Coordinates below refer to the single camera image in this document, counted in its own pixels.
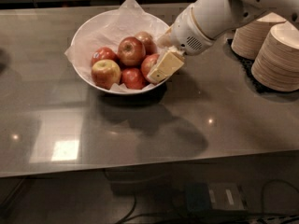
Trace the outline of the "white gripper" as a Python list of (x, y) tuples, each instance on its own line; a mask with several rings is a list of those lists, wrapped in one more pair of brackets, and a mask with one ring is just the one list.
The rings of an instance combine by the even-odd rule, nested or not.
[(157, 63), (147, 74), (150, 83), (158, 84), (174, 75), (185, 63), (183, 51), (187, 55), (198, 55), (214, 44), (214, 40), (201, 30), (193, 12), (194, 5), (189, 5), (157, 39), (156, 45), (166, 49), (162, 50)]

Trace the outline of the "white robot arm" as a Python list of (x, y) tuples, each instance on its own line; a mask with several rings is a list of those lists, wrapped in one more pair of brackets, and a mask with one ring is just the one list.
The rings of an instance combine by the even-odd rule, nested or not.
[(183, 10), (157, 40), (163, 51), (148, 79), (159, 83), (184, 64), (186, 55), (199, 55), (227, 31), (274, 12), (298, 25), (299, 0), (197, 0)]

